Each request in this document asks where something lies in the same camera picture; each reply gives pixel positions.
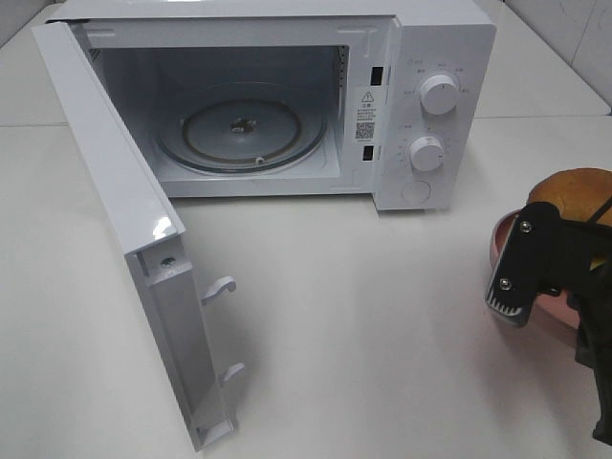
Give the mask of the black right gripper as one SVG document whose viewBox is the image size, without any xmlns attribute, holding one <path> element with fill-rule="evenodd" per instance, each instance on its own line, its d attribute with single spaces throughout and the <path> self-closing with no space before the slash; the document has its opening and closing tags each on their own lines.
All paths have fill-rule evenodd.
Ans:
<svg viewBox="0 0 612 459">
<path fill-rule="evenodd" d="M 486 304 L 500 320 L 523 327 L 552 256 L 552 285 L 579 313 L 576 361 L 594 370 L 601 417 L 593 438 L 611 443 L 611 228 L 560 219 L 548 203 L 513 218 L 494 264 Z"/>
</svg>

